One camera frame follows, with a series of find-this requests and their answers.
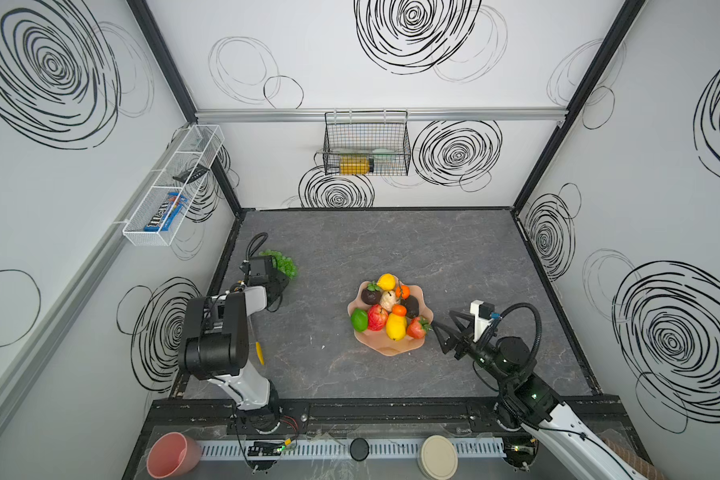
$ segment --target beige round lid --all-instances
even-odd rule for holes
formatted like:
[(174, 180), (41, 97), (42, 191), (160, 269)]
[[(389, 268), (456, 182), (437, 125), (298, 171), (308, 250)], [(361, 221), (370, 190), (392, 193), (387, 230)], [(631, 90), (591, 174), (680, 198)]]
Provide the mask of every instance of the beige round lid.
[(436, 480), (448, 480), (456, 473), (456, 447), (446, 437), (434, 435), (422, 445), (420, 463), (424, 473)]

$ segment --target gray countertop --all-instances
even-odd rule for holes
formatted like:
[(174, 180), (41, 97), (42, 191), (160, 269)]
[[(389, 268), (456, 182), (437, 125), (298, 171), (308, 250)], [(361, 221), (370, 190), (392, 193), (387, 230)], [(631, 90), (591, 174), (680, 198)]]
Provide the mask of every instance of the gray countertop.
[[(564, 396), (589, 395), (538, 274), (506, 210), (250, 212), (240, 229), (225, 288), (240, 280), (246, 245), (269, 234), (263, 249), (293, 258), (298, 276), (277, 312), (252, 316), (266, 364), (250, 362), (283, 398), (450, 397), (493, 393), (471, 361), (443, 355), (434, 334), (417, 350), (386, 357), (358, 342), (347, 317), (359, 284), (395, 274), (424, 291), (436, 322), (473, 300), (499, 311), (530, 302), (541, 312), (544, 337), (537, 374)], [(527, 310), (508, 315), (499, 336), (534, 338)], [(208, 382), (190, 380), (184, 398), (224, 398)]]

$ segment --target wire basket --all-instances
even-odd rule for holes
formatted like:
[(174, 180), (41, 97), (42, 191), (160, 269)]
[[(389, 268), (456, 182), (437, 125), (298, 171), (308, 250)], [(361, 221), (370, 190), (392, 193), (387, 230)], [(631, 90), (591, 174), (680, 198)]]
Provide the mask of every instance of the wire basket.
[(193, 125), (123, 228), (137, 246), (168, 246), (224, 141), (219, 125)]
[(326, 113), (326, 175), (408, 175), (411, 142), (405, 110)]

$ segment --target mangosteen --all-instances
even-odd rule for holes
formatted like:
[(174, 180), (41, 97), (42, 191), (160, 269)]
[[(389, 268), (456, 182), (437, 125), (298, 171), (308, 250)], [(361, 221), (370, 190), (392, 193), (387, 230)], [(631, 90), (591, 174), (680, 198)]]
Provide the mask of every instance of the mangosteen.
[(375, 283), (369, 283), (360, 293), (360, 300), (368, 305), (375, 305), (382, 299), (382, 289)]
[(415, 296), (410, 295), (407, 299), (402, 300), (401, 303), (408, 311), (405, 313), (406, 317), (415, 318), (418, 316), (418, 299)]

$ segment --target pink cup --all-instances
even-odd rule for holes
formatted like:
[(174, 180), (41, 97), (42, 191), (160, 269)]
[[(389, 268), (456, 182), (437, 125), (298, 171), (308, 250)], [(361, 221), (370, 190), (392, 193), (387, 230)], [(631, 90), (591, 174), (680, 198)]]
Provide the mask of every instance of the pink cup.
[(192, 470), (202, 450), (192, 438), (178, 432), (160, 437), (146, 457), (146, 470), (154, 478), (175, 477)]

